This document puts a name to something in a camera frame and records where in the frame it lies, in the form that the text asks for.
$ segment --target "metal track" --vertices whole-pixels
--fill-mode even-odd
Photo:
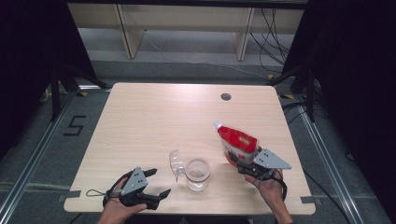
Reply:
[[[303,102],[303,98],[301,95],[296,95],[296,100],[299,103]],[[347,189],[347,185],[344,182],[343,178],[341,177],[340,173],[338,172],[337,167],[335,166],[332,157],[330,156],[329,151],[324,144],[320,133],[317,129],[315,123],[311,122],[311,119],[306,115],[304,109],[299,106],[299,110],[303,115],[303,120],[306,125],[306,129],[308,130],[309,134],[314,141],[314,144],[317,148],[318,154],[323,162],[323,165],[332,181],[334,186],[335,192],[337,193],[341,204],[344,207],[347,217],[349,218],[350,223],[361,224],[364,223],[363,219],[361,218],[361,214],[358,210],[357,205],[355,204],[355,200],[349,193]]]
[[[61,105],[61,111],[58,117],[56,118],[56,120],[52,121],[49,124],[49,127],[47,128],[46,132],[44,133],[37,147],[35,148],[33,155],[31,156],[30,160],[27,162],[26,166],[24,167],[20,177],[15,182],[14,186],[12,187],[6,199],[1,204],[0,223],[6,224],[11,218],[11,215],[14,212],[15,208],[17,207],[17,204],[20,201],[22,194],[26,190],[27,185],[32,179],[35,170],[37,169],[45,152],[47,151],[47,148],[50,145],[50,141],[52,140],[55,131],[60,121],[62,120],[65,109],[69,106],[74,96],[75,94],[73,92],[69,92],[66,94],[64,101]]]

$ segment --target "wooden table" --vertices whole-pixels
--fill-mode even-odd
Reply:
[[[221,99],[223,93],[231,100]],[[103,197],[86,197],[89,189],[109,189],[123,174],[141,166],[157,168],[148,177],[145,193],[158,195],[171,189],[157,210],[142,213],[170,215],[262,215],[271,210],[257,189],[244,180],[225,159],[216,120],[249,133],[291,164],[284,171],[289,187],[286,205],[291,214],[310,215],[311,196],[290,136],[276,91],[269,86],[141,84],[114,85],[93,133],[68,198],[68,212],[101,212]],[[176,178],[169,153],[179,149],[184,162],[203,157],[211,165],[209,186],[201,192],[186,187],[186,177]]]

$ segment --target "gray carpet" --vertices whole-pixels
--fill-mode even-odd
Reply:
[[[238,69],[258,73],[238,72],[232,68],[219,67],[210,64],[188,63],[122,63],[122,62],[92,62],[97,76],[107,84],[119,81],[128,82],[172,82],[172,83],[214,83],[239,85],[264,85],[268,74],[257,65],[240,65]],[[279,94],[290,93],[292,80],[276,86]],[[91,84],[79,79],[80,84]],[[66,189],[71,186],[78,170],[85,149],[89,144],[92,133],[106,103],[109,92],[89,91],[85,97],[76,96],[70,106],[66,108],[64,117],[50,142],[49,148],[31,180],[32,185],[23,194],[19,205],[15,209],[9,223],[68,223],[77,214],[67,213],[59,197],[64,196]],[[292,99],[281,99],[282,105],[294,103]],[[9,186],[22,172],[24,164],[32,155],[40,136],[50,123],[51,102],[40,106],[18,145],[12,148],[0,162],[0,200],[7,196]],[[75,124],[83,125],[80,135],[65,136],[65,133],[75,133],[76,129],[68,127],[74,116],[85,116],[76,119]],[[290,132],[297,148],[303,168],[314,177],[339,204],[338,197],[332,183],[323,167],[316,147],[305,127],[300,111],[292,108],[286,114],[290,122]],[[390,223],[378,200],[362,176],[359,167],[345,155],[347,148],[332,126],[331,118],[327,118],[323,105],[315,105],[316,125],[320,131],[332,159],[335,161],[347,187],[353,195],[363,215],[365,223]],[[313,216],[296,216],[298,223],[347,223],[341,211],[336,207],[323,190],[308,176],[309,188],[317,200],[317,212]],[[75,223],[94,223],[99,214],[82,214]],[[274,217],[252,217],[254,223],[274,223]]]

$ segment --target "wooden tabletop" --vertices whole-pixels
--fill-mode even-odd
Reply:
[[[231,95],[231,100],[221,95]],[[68,198],[68,212],[101,212],[103,197],[86,197],[89,189],[105,192],[136,166],[157,168],[148,177],[147,194],[171,189],[157,210],[142,213],[174,215],[262,215],[271,210],[254,186],[225,159],[214,126],[216,120],[258,138],[292,168],[285,170],[286,205],[293,215],[315,212],[276,91],[269,86],[117,83],[114,85],[78,169]],[[179,149],[184,162],[194,157],[211,166],[210,182],[201,192],[176,182],[169,154]]]

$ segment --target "hand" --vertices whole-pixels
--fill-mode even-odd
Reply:
[[[127,180],[124,178],[121,182],[115,187],[115,189],[120,189],[123,183]],[[110,194],[111,197],[116,197],[116,194]],[[141,212],[147,208],[145,203],[137,204],[132,207],[124,206],[118,197],[111,198],[105,205],[103,209],[102,215],[98,220],[98,224],[122,224],[133,214]]]
[[[281,179],[282,171],[275,171],[274,177]],[[273,211],[279,224],[293,222],[288,208],[282,199],[282,186],[277,181],[274,179],[260,181],[251,175],[245,175],[245,180],[259,190],[260,195],[271,208],[271,211]]]

